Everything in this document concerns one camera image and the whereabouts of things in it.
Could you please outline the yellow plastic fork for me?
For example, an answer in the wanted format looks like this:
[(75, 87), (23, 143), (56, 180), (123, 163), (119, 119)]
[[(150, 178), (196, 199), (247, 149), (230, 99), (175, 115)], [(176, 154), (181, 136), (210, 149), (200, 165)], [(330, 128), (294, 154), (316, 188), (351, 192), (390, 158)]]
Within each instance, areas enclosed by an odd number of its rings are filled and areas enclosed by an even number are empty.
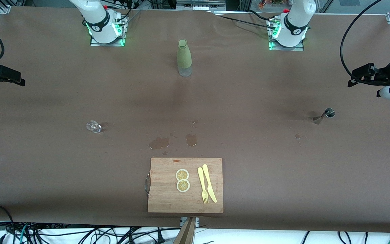
[(208, 197), (207, 190), (205, 188), (203, 169), (202, 168), (198, 168), (197, 172), (198, 172), (198, 176), (199, 176), (200, 184), (201, 184), (201, 189), (202, 189), (201, 196), (202, 196), (203, 203), (204, 204), (208, 204), (209, 203), (209, 197)]

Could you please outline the brown table cover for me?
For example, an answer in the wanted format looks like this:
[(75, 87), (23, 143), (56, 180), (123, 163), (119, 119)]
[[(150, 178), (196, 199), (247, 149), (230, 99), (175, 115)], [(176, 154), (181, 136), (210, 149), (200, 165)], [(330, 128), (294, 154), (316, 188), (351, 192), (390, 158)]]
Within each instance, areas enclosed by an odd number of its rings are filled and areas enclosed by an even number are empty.
[(0, 205), (17, 222), (177, 226), (147, 212), (150, 159), (222, 158), (210, 228), (390, 232), (390, 100), (347, 87), (353, 18), (315, 15), (293, 52), (209, 12), (146, 10), (126, 46), (92, 47), (77, 9), (12, 8), (0, 64), (26, 86), (0, 83)]

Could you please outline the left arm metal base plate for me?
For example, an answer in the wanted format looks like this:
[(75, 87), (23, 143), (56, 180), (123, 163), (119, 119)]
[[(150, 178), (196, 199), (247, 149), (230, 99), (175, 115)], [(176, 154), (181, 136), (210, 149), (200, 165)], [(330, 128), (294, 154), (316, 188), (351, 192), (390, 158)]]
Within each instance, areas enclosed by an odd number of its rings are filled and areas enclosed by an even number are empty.
[(295, 29), (285, 25), (284, 17), (280, 14), (266, 21), (268, 26), (269, 49), (282, 51), (303, 51), (303, 39), (307, 28)]

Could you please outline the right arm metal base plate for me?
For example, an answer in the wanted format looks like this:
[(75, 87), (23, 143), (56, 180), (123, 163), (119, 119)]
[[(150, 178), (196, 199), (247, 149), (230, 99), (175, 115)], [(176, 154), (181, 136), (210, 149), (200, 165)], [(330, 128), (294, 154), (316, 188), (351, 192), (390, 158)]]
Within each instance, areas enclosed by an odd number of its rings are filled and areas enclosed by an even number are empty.
[(98, 23), (87, 22), (91, 35), (90, 46), (123, 47), (128, 28), (128, 16), (118, 12), (106, 12)]

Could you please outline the clear glass beaker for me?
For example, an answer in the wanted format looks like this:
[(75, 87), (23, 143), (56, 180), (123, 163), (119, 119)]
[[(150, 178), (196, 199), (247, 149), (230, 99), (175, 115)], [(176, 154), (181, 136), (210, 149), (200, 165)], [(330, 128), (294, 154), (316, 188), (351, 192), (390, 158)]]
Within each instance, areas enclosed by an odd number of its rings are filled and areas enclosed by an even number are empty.
[(93, 133), (100, 133), (102, 131), (102, 126), (95, 120), (87, 122), (86, 128), (88, 131), (91, 131)]

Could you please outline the steel double jigger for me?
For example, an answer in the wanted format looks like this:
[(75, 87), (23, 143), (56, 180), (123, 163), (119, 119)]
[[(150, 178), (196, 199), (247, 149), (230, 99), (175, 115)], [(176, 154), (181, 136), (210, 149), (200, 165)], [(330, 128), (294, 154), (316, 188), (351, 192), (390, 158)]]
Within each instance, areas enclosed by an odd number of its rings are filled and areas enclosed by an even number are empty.
[(314, 124), (319, 125), (324, 118), (333, 118), (335, 111), (332, 108), (326, 108), (325, 111), (317, 117), (313, 117), (312, 121)]

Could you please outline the yellow plastic knife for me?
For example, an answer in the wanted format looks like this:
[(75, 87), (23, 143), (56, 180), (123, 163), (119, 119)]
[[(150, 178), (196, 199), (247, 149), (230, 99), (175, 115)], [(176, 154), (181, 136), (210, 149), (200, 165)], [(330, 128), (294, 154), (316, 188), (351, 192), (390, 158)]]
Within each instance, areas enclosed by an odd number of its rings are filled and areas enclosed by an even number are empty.
[(209, 194), (210, 198), (212, 199), (212, 201), (217, 203), (218, 201), (217, 201), (217, 198), (216, 198), (215, 193), (213, 191), (208, 166), (206, 164), (204, 164), (204, 165), (202, 165), (202, 169), (203, 169), (204, 175), (205, 175), (207, 183), (208, 183), (208, 186), (207, 186), (208, 194)]

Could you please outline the wooden post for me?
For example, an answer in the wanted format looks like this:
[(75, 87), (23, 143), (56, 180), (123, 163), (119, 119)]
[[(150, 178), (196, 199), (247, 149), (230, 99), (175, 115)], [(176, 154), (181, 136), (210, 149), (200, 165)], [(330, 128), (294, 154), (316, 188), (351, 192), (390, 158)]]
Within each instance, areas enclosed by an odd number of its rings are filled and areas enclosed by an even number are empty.
[(180, 228), (173, 244), (193, 244), (195, 230), (195, 220), (193, 220), (193, 217), (189, 217), (183, 227)]

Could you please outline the green sleeved glass bottle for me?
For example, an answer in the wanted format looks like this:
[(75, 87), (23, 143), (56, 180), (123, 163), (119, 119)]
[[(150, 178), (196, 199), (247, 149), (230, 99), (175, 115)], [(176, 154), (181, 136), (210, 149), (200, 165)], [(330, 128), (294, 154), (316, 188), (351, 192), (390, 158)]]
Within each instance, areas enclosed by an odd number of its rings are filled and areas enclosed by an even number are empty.
[(180, 76), (188, 77), (192, 74), (192, 56), (187, 40), (178, 41), (177, 66)]

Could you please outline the wooden cutting board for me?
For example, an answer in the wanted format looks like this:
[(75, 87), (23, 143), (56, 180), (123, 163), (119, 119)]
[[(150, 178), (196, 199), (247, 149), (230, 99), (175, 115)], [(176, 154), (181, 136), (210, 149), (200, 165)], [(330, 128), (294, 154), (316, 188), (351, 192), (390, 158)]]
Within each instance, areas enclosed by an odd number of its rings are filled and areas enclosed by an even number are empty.
[[(217, 203), (212, 201), (209, 194), (209, 203), (203, 203), (197, 169), (202, 168), (204, 164), (208, 166)], [(176, 188), (178, 181), (175, 173), (179, 169), (186, 169), (189, 172), (190, 188), (183, 193)], [(152, 158), (148, 176), (150, 182), (146, 184), (146, 187), (149, 213), (197, 215), (223, 213), (223, 166), (221, 158)], [(205, 175), (204, 182), (207, 190), (208, 183)]]

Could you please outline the grey network switch box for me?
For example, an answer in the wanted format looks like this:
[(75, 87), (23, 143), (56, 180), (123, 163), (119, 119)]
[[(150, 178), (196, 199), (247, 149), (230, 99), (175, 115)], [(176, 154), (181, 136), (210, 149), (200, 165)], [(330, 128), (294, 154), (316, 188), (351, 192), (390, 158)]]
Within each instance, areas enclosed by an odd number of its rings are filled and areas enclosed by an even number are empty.
[(185, 11), (226, 11), (225, 0), (176, 0), (176, 10)]

